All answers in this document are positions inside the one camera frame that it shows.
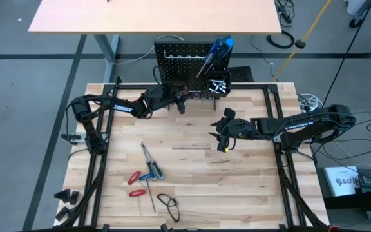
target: screwdriver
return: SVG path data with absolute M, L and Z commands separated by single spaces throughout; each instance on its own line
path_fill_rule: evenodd
M 207 64 L 211 62 L 211 59 L 213 59 L 213 57 L 220 51 L 220 47 L 224 44 L 225 40 L 226 38 L 218 38 L 216 42 L 214 42 L 214 44 L 211 46 L 209 50 L 209 54 L 205 57 L 204 64 L 201 67 L 200 71 L 197 73 L 196 78 L 200 76 L 203 69 L 207 66 Z
M 215 63 L 220 63 L 234 46 L 234 39 L 227 38 L 225 42 L 220 46 L 218 49 L 218 52 L 213 56 L 213 62 L 211 63 L 210 67 L 205 71 L 203 75 L 205 75 L 213 66 Z
M 160 180 L 164 180 L 164 177 L 165 177 L 164 174 L 162 173 L 161 169 L 157 166 L 157 163 L 155 162 L 155 160 L 153 160 L 153 158 L 151 157 L 151 154 L 149 153 L 149 151 L 147 150 L 143 142 L 141 142 L 141 148 L 142 148 L 142 151 L 144 152 L 144 155 L 146 156 L 146 159 L 147 159 L 146 163 L 147 163 L 149 172 L 154 173 L 154 177 L 152 178 L 152 180 L 156 180 L 157 178 Z

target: blue screwdriver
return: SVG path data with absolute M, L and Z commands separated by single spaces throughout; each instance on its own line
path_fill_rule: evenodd
M 203 75 L 205 75 L 214 66 L 215 63 L 220 63 L 222 59 L 230 52 L 233 46 L 234 39 L 227 38 L 218 49 L 218 52 L 213 56 L 213 62 L 210 64 L 210 67 L 205 71 Z
M 230 43 L 230 40 L 234 44 L 234 41 L 231 38 L 218 38 L 216 40 L 216 42 L 214 42 L 214 44 L 211 46 L 211 48 L 209 50 L 209 54 L 205 57 L 204 64 L 201 67 L 200 71 L 197 73 L 196 78 L 198 78 L 198 76 L 200 76 L 200 74 L 203 71 L 203 69 L 207 66 L 207 64 L 209 64 L 211 62 L 211 60 L 213 59 L 213 57 L 218 55 L 218 52 L 220 52 L 220 50 L 223 51 L 222 52 L 223 53 L 222 54 L 222 57 L 225 56 L 225 55 L 227 55 L 228 51 L 233 47 L 233 44 L 228 47 L 228 50 L 224 50 L 224 49 L 222 49 L 222 47 L 225 46 L 226 41 L 229 41 L 229 43 Z

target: white label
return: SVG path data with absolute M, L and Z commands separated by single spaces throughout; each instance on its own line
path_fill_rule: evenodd
M 119 105 L 115 105 L 114 106 L 114 110 L 119 110 L 119 111 L 124 111 L 124 112 L 131 112 L 133 109 L 132 108 L 128 108 L 128 107 L 124 107 L 124 106 L 119 106 Z

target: red handle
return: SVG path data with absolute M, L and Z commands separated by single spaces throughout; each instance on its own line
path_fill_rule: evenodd
M 134 183 L 140 175 L 141 175 L 141 171 L 134 172 L 134 174 L 128 180 L 128 185 L 131 185 L 132 183 Z
M 128 194 L 128 196 L 130 196 L 130 197 L 139 197 L 139 196 L 144 195 L 144 194 L 146 194 L 146 190 L 140 189 L 140 190 L 132 191 L 131 193 Z

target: yellow pole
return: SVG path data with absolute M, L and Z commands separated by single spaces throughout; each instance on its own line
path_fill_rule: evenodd
M 317 15 L 317 18 L 314 20 L 314 23 L 312 24 L 312 26 L 310 27 L 309 31 L 307 32 L 307 34 L 303 37 L 303 39 L 301 41 L 305 42 L 307 37 L 310 35 L 310 33 L 312 33 L 314 27 L 316 26 L 317 22 L 320 20 L 320 17 L 323 15 L 323 12 L 326 10 L 326 8 L 328 7 L 328 5 L 330 4 L 332 0 L 327 0 L 326 4 L 323 6 L 323 8 L 320 10 L 320 13 Z M 276 79 L 277 77 L 279 76 L 279 74 L 281 73 L 281 71 L 283 71 L 283 69 L 286 67 L 286 65 L 289 63 L 289 61 L 292 59 L 292 57 L 294 57 L 294 55 L 299 51 L 298 48 L 296 48 L 294 50 L 293 53 L 290 54 L 290 56 L 284 61 L 283 65 L 281 66 L 281 68 L 279 68 L 277 74 L 274 76 L 273 78 L 273 81 L 276 82 Z

